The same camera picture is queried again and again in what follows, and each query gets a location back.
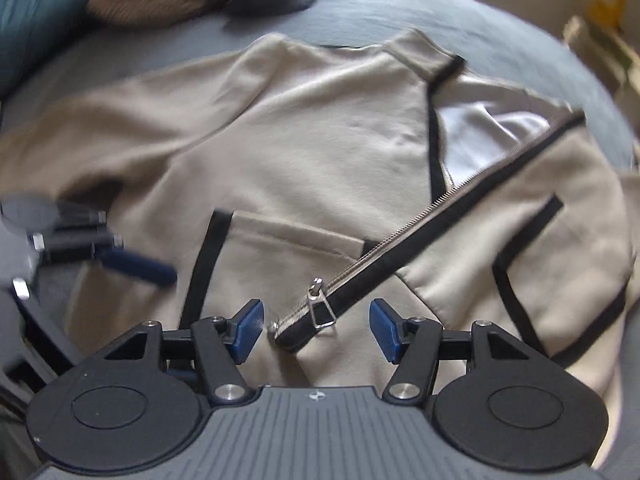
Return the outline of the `beige zip hoodie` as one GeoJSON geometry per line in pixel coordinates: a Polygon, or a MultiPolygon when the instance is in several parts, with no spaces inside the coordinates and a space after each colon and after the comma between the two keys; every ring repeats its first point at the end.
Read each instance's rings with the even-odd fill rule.
{"type": "Polygon", "coordinates": [[[66,330],[91,354],[265,307],[255,385],[382,386],[382,297],[447,330],[500,325],[602,396],[639,296],[639,178],[584,116],[408,30],[356,49],[270,34],[52,104],[1,138],[3,193],[120,186],[111,229],[172,264],[158,289],[86,266],[66,330]]]}

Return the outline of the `checked pink cloth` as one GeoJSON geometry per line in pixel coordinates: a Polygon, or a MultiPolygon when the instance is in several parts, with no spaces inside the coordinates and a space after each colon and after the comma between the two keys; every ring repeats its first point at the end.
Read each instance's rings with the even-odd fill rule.
{"type": "Polygon", "coordinates": [[[119,28],[162,28],[199,18],[224,0],[88,0],[99,22],[119,28]]]}

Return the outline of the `grey-blue bed blanket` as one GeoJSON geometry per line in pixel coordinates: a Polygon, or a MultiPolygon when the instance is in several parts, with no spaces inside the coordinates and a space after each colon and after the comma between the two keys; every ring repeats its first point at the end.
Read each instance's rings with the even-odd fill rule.
{"type": "MultiPolygon", "coordinates": [[[[481,75],[514,79],[517,84],[543,94],[570,100],[586,108],[600,148],[614,166],[631,161],[630,133],[620,113],[594,76],[570,52],[545,32],[502,11],[473,0],[319,0],[310,11],[280,18],[205,18],[164,29],[125,30],[101,27],[87,39],[64,49],[43,64],[10,94],[6,130],[27,124],[40,110],[62,96],[98,88],[104,84],[146,75],[180,63],[247,47],[253,40],[280,32],[321,47],[359,47],[390,38],[393,32],[416,25],[442,47],[462,54],[469,68],[481,75]]],[[[87,272],[80,272],[83,278],[87,272]]],[[[116,326],[115,313],[106,306],[83,302],[75,308],[76,292],[69,292],[78,274],[43,271],[42,310],[56,328],[89,321],[87,339],[72,334],[82,350],[94,350],[119,335],[142,311],[125,316],[116,326]]],[[[608,332],[620,334],[620,364],[605,399],[621,415],[612,415],[615,437],[600,472],[605,479],[639,479],[639,304],[626,320],[618,318],[608,332]]]]}

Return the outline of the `yellow box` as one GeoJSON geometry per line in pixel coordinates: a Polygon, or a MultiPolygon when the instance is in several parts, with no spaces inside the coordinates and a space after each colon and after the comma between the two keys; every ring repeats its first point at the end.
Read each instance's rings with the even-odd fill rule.
{"type": "Polygon", "coordinates": [[[627,0],[591,0],[588,20],[601,28],[619,29],[622,26],[627,0]]]}

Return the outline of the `blue duvet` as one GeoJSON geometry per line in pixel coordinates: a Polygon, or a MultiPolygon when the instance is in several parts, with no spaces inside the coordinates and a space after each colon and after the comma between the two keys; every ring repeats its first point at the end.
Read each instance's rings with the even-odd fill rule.
{"type": "Polygon", "coordinates": [[[89,0],[1,0],[1,96],[96,29],[89,0]]]}

